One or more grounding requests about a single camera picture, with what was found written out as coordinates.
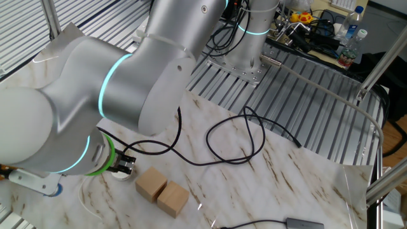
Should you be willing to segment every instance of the power cord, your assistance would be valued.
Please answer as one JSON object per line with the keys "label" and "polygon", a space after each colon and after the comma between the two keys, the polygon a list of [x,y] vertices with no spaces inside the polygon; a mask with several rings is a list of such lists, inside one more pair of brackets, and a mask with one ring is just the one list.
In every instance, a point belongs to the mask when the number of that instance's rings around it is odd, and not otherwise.
{"label": "power cord", "polygon": [[[247,114],[247,113],[246,113],[246,110],[249,110],[252,114]],[[248,161],[251,160],[252,157],[256,156],[256,155],[263,149],[263,147],[264,147],[264,145],[265,145],[265,141],[266,141],[266,130],[265,130],[265,127],[264,127],[264,125],[263,125],[263,120],[264,120],[264,121],[268,121],[268,122],[270,122],[270,123],[273,123],[273,124],[279,126],[280,128],[282,128],[282,129],[283,129],[285,132],[287,132],[287,133],[289,134],[289,136],[293,139],[293,142],[295,143],[295,145],[297,145],[297,147],[299,147],[299,148],[302,147],[302,145],[300,144],[300,142],[299,142],[285,127],[283,127],[282,125],[280,125],[280,124],[277,123],[276,121],[273,121],[273,120],[270,120],[270,119],[268,119],[268,118],[264,118],[264,117],[258,116],[258,115],[256,114],[256,112],[255,112],[253,109],[251,109],[251,108],[248,107],[248,106],[245,106],[244,109],[243,109],[243,114],[236,115],[236,116],[232,116],[232,117],[229,117],[229,118],[227,118],[227,119],[225,119],[225,120],[223,120],[223,121],[220,121],[219,123],[217,123],[217,124],[215,124],[213,127],[211,127],[211,128],[208,130],[208,132],[206,133],[206,136],[205,136],[206,145],[208,146],[210,152],[211,152],[213,155],[215,155],[215,156],[216,156],[218,159],[220,159],[220,160],[219,160],[219,161],[215,161],[215,162],[207,162],[207,163],[195,163],[195,162],[192,162],[192,161],[188,160],[185,156],[183,156],[182,154],[180,154],[180,152],[178,152],[176,149],[174,149],[174,146],[177,144],[177,142],[178,142],[178,140],[179,140],[179,136],[181,135],[181,130],[182,130],[182,115],[181,115],[181,109],[178,108],[177,112],[178,112],[178,130],[177,130],[177,135],[176,135],[176,138],[175,138],[174,142],[173,142],[170,146],[169,146],[168,144],[165,144],[165,143],[160,142],[160,141],[155,141],[155,140],[141,140],[141,141],[133,142],[133,143],[131,143],[131,144],[127,144],[127,143],[125,143],[124,141],[122,141],[121,139],[119,139],[118,137],[116,137],[115,135],[113,135],[112,133],[108,132],[107,130],[104,130],[103,128],[100,128],[100,127],[98,127],[98,129],[99,129],[101,132],[107,134],[109,137],[111,137],[111,138],[113,138],[114,140],[116,140],[118,143],[124,145],[124,146],[125,146],[125,149],[123,150],[124,153],[125,153],[127,150],[131,149],[131,150],[133,150],[133,151],[135,151],[135,152],[138,152],[138,153],[141,153],[141,154],[143,154],[143,155],[156,156],[156,155],[162,155],[162,154],[167,153],[167,152],[169,152],[169,151],[173,151],[176,155],[178,155],[178,156],[179,156],[181,159],[183,159],[185,162],[187,162],[187,163],[189,163],[189,164],[191,164],[191,165],[194,165],[194,166],[208,166],[208,165],[215,165],[215,164],[219,164],[219,163],[227,163],[227,164],[230,164],[230,165],[240,165],[240,164],[243,164],[243,163],[247,163]],[[219,156],[219,155],[212,149],[212,147],[211,147],[210,144],[209,144],[209,137],[210,137],[211,133],[212,133],[215,129],[217,129],[219,126],[221,126],[222,124],[224,124],[225,122],[227,122],[227,121],[229,121],[229,120],[236,119],[236,118],[244,118],[244,120],[245,120],[246,128],[247,128],[247,131],[248,131],[248,133],[249,133],[249,138],[250,138],[250,141],[251,141],[252,152],[251,152],[251,154],[250,154],[249,156],[243,156],[243,157],[234,158],[234,159],[224,159],[224,158],[222,158],[221,156]],[[249,120],[248,120],[248,118],[255,118],[255,119],[257,119],[257,120],[259,121],[259,125],[260,125],[260,127],[261,127],[261,131],[262,131],[262,134],[263,134],[263,140],[262,140],[261,146],[260,146],[259,149],[257,149],[257,150],[255,150],[255,147],[254,147],[254,140],[253,140],[253,136],[252,136],[251,130],[250,130],[250,128],[249,128]],[[137,149],[137,148],[134,147],[134,146],[139,145],[139,144],[142,144],[142,143],[159,144],[159,145],[161,145],[161,146],[165,146],[167,149],[165,149],[165,150],[163,150],[163,151],[158,151],[158,152],[147,152],[147,151],[139,150],[139,149]]]}
{"label": "power cord", "polygon": [[87,212],[89,212],[92,216],[95,216],[96,218],[98,218],[99,220],[102,221],[102,218],[101,218],[100,216],[96,215],[95,213],[93,213],[91,210],[89,210],[89,209],[85,206],[85,204],[83,203],[83,201],[82,201],[82,199],[81,199],[81,191],[82,191],[83,183],[85,183],[85,181],[87,181],[89,178],[91,178],[91,177],[86,177],[86,178],[84,178],[84,180],[82,181],[81,185],[79,186],[78,199],[79,199],[79,201],[81,202],[82,207],[83,207]]}
{"label": "power cord", "polygon": [[[228,21],[226,21],[225,25],[222,26],[222,28],[218,29],[218,30],[210,37],[210,40],[212,40],[212,42],[214,43],[215,47],[211,47],[211,46],[209,46],[208,44],[206,44],[206,47],[210,48],[211,51],[210,51],[209,53],[202,52],[203,54],[206,54],[206,55],[208,55],[208,56],[210,56],[210,57],[220,57],[220,56],[223,56],[223,55],[226,55],[226,54],[230,53],[232,50],[234,50],[234,49],[242,42],[244,36],[246,35],[247,28],[249,28],[249,23],[250,23],[249,18],[251,17],[250,6],[249,6],[250,2],[249,2],[249,0],[244,0],[244,2],[246,3],[246,10],[249,10],[249,11],[243,11],[243,10],[239,11],[238,16],[237,16],[237,18],[236,18],[236,20],[235,20],[235,23],[233,24],[233,27],[232,27],[233,30],[232,30],[232,32],[231,32],[231,34],[230,34],[230,37],[229,37],[229,38],[226,40],[226,42],[225,42],[224,44],[222,44],[222,45],[217,45],[217,44],[215,43],[215,37],[216,37],[216,35],[218,35],[222,30],[225,30],[225,29],[226,29],[226,25],[228,25],[228,23],[230,23],[230,21],[228,20]],[[238,41],[238,43],[237,43],[235,46],[233,46],[232,48],[230,48],[228,51],[224,52],[224,53],[217,54],[217,55],[212,55],[212,54],[210,54],[213,50],[217,50],[217,51],[219,51],[219,52],[220,52],[221,50],[225,50],[225,49],[227,49],[227,48],[232,44],[233,38],[235,37],[237,30],[239,29],[239,24],[242,22],[242,20],[243,20],[243,18],[245,17],[246,13],[248,13],[248,17],[247,17],[248,20],[247,20],[246,28],[245,28],[245,31],[244,31],[244,33],[243,33],[243,36],[240,38],[240,40]]]}
{"label": "power cord", "polygon": [[298,74],[296,71],[293,71],[291,68],[285,66],[284,64],[281,65],[281,68],[285,69],[286,71],[288,71],[289,73],[293,74],[294,76],[296,76],[297,78],[299,78],[302,81],[305,81],[306,83],[308,83],[309,85],[318,88],[319,90],[322,90],[323,92],[327,93],[328,95],[334,97],[335,99],[343,102],[344,104],[350,106],[351,108],[355,109],[357,112],[361,113],[362,115],[364,115],[368,120],[370,120],[372,122],[372,124],[375,126],[376,131],[378,132],[379,135],[379,144],[378,144],[378,148],[380,149],[383,146],[383,141],[384,141],[384,135],[383,135],[383,131],[382,131],[382,127],[377,123],[377,121],[367,112],[365,112],[364,110],[362,110],[360,107],[356,106],[355,104],[349,102],[348,100],[340,97],[339,95],[336,95],[335,93],[331,92],[330,90],[320,86],[317,83],[314,83],[313,81],[308,80],[307,78],[303,77],[302,75]]}
{"label": "power cord", "polygon": [[250,225],[250,224],[263,223],[263,222],[282,223],[282,224],[284,224],[284,225],[287,224],[287,222],[283,222],[283,221],[278,221],[278,220],[273,220],[273,219],[262,219],[262,220],[256,220],[256,221],[253,221],[253,222],[244,223],[244,224],[237,225],[237,226],[233,226],[233,227],[226,227],[226,226],[224,226],[224,227],[221,227],[220,229],[236,229],[236,228],[240,228],[241,226],[247,226],[247,225]]}

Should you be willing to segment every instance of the cyan led ring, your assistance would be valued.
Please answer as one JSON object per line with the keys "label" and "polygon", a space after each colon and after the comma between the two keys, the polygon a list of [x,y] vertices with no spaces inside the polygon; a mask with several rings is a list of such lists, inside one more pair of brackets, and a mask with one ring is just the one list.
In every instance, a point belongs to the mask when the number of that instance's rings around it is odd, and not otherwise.
{"label": "cyan led ring", "polygon": [[87,143],[86,143],[85,150],[83,151],[81,157],[80,157],[73,165],[71,165],[69,168],[64,169],[64,170],[61,170],[61,171],[59,171],[59,172],[51,172],[51,173],[65,172],[65,171],[68,171],[69,169],[75,167],[75,165],[77,165],[77,164],[82,160],[82,158],[85,156],[86,152],[88,151],[89,144],[90,144],[90,136],[88,136],[88,141],[87,141]]}
{"label": "cyan led ring", "polygon": [[119,67],[120,63],[122,63],[125,59],[129,58],[132,54],[126,54],[122,56],[116,63],[114,63],[113,67],[110,68],[109,72],[107,73],[106,77],[104,78],[102,87],[100,88],[100,93],[99,93],[99,101],[98,101],[98,108],[99,108],[99,113],[103,118],[106,118],[104,113],[103,113],[103,96],[104,92],[107,87],[107,83],[109,83],[110,78],[112,77],[114,71],[116,70],[117,67]]}
{"label": "cyan led ring", "polygon": [[[239,26],[239,29],[241,29],[243,32],[245,31],[240,25],[238,25],[238,26]],[[246,31],[246,33],[247,34],[252,34],[252,35],[264,35],[268,31],[270,31],[270,29],[268,29],[266,32],[249,32],[249,31]]]}

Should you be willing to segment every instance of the metal grating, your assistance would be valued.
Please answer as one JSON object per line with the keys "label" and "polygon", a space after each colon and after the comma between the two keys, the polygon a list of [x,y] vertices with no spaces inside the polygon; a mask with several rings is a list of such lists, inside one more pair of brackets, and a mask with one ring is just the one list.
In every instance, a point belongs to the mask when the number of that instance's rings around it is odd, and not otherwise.
{"label": "metal grating", "polygon": [[[103,0],[56,0],[61,28],[78,25],[110,2]],[[0,77],[41,51],[50,41],[39,0],[0,3]]]}
{"label": "metal grating", "polygon": [[36,229],[25,219],[12,211],[9,211],[4,205],[0,204],[0,228],[2,229]]}
{"label": "metal grating", "polygon": [[[70,9],[73,6],[62,9],[61,2],[66,7],[72,5],[64,0],[58,1],[58,13],[72,11]],[[148,16],[149,5],[149,1],[119,1],[87,22],[81,30],[88,36],[133,52],[136,46],[131,34]],[[265,45],[264,52],[356,104],[354,97],[359,82],[268,45]],[[187,89],[234,113],[241,113],[244,106],[250,106],[259,115],[286,126],[304,147],[334,162],[347,165],[373,165],[375,162],[378,138],[370,122],[363,115],[306,85],[283,69],[272,67],[263,81],[254,86],[212,67],[207,64],[206,56],[202,55]],[[383,111],[375,94],[368,94],[360,106],[379,123],[382,122]],[[281,133],[273,125],[267,125],[267,128]]]}

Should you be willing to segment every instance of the metal plate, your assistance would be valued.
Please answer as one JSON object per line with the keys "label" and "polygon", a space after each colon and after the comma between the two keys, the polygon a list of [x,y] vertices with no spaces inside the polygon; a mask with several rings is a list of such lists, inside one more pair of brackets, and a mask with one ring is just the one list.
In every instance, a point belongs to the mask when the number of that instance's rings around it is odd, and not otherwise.
{"label": "metal plate", "polygon": [[241,70],[235,66],[231,66],[227,61],[225,61],[224,56],[209,58],[208,64],[222,69],[223,71],[230,73],[252,85],[259,84],[270,68],[269,65],[261,64],[259,69],[252,69],[251,71]]}

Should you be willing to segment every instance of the yellow object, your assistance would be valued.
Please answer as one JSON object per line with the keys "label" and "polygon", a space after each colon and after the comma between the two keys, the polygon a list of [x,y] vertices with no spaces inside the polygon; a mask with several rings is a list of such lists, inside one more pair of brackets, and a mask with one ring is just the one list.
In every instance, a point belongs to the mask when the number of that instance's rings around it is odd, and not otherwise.
{"label": "yellow object", "polygon": [[293,13],[290,17],[290,22],[301,22],[305,25],[308,25],[313,20],[313,16],[307,12],[303,12],[301,14]]}

